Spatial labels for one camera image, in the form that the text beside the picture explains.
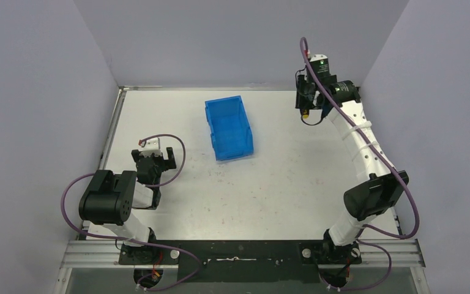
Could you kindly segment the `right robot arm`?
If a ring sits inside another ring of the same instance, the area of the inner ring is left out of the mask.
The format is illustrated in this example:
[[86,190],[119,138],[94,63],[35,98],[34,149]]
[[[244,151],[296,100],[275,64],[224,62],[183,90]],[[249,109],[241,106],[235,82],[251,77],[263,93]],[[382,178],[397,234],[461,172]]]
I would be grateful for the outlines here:
[[409,178],[405,171],[394,176],[388,168],[390,162],[379,158],[382,150],[354,83],[338,81],[330,74],[327,56],[314,55],[308,60],[316,76],[312,77],[308,69],[297,71],[295,108],[301,120],[310,111],[319,110],[320,119],[328,119],[336,127],[360,181],[344,193],[342,214],[324,233],[320,249],[313,249],[312,254],[321,263],[356,262],[358,234],[397,203]]

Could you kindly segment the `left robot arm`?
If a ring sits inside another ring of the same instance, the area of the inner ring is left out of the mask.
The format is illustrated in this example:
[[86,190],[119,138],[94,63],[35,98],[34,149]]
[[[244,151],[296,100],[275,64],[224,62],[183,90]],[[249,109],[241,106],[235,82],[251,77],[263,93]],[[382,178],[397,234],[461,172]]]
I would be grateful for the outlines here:
[[159,147],[134,149],[131,156],[134,171],[115,174],[97,170],[79,203],[84,221],[102,225],[116,236],[123,237],[122,258],[137,264],[155,263],[162,250],[154,243],[153,229],[141,223],[133,209],[155,210],[160,199],[162,173],[176,169],[173,149],[163,155]]

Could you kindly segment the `black yellow handled screwdriver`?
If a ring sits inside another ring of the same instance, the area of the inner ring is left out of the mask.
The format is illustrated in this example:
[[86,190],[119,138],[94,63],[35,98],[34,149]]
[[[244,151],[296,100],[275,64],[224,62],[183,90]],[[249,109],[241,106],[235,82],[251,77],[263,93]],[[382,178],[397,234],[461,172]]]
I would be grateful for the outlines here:
[[309,109],[302,110],[302,119],[307,119],[309,117],[309,114],[310,114]]

